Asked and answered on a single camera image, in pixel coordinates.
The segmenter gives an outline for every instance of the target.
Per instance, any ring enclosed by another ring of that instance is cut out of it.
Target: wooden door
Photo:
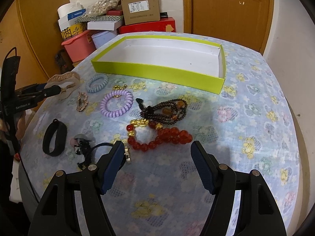
[[[29,43],[48,77],[60,74],[55,55],[63,47],[57,9],[69,0],[18,0]]]
[[[273,0],[192,0],[192,33],[211,36],[263,53]]]
[[[10,6],[0,22],[0,67],[2,67],[5,56],[13,47],[17,48],[17,55],[21,56],[15,89],[34,83],[45,83],[48,77],[40,67],[29,46],[25,33],[23,33],[23,28],[21,28],[19,22],[16,1]]]

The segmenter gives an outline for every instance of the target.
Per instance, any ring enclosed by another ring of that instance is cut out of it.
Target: pink plastic basket
[[[96,50],[92,40],[94,33],[95,31],[86,30],[61,44],[65,47],[72,62],[83,60]]]

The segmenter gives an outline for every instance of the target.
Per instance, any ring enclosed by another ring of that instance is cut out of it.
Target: door frame
[[[183,7],[184,7],[184,33],[191,34],[193,29],[193,0],[183,0]],[[267,41],[269,38],[271,23],[272,23],[272,16],[273,16],[273,7],[274,7],[274,0],[270,0],[269,8],[268,8],[268,20],[267,20],[267,27],[266,33],[259,50],[261,55],[264,54]]]

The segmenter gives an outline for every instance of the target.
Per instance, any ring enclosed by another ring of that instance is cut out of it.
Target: blue gripper pad
[[[113,154],[111,161],[109,162],[107,169],[104,172],[103,184],[101,187],[101,191],[103,194],[105,194],[106,191],[113,186],[115,177],[117,175],[124,155],[125,155],[124,145],[120,144],[116,152]]]
[[[204,185],[204,188],[208,190],[211,194],[213,194],[215,190],[213,174],[204,157],[206,156],[206,158],[210,159],[208,154],[203,148],[200,149],[198,147],[196,141],[194,141],[190,147],[190,154],[200,176],[201,182]]]

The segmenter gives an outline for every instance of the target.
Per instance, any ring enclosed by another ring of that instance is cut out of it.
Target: dark bead bracelet
[[[172,99],[169,101],[161,102],[155,106],[143,106],[143,100],[136,98],[139,108],[141,109],[141,117],[149,120],[154,120],[162,124],[172,125],[182,120],[186,116],[187,102],[183,99]],[[155,113],[157,110],[164,107],[170,107],[174,113],[171,115]]]

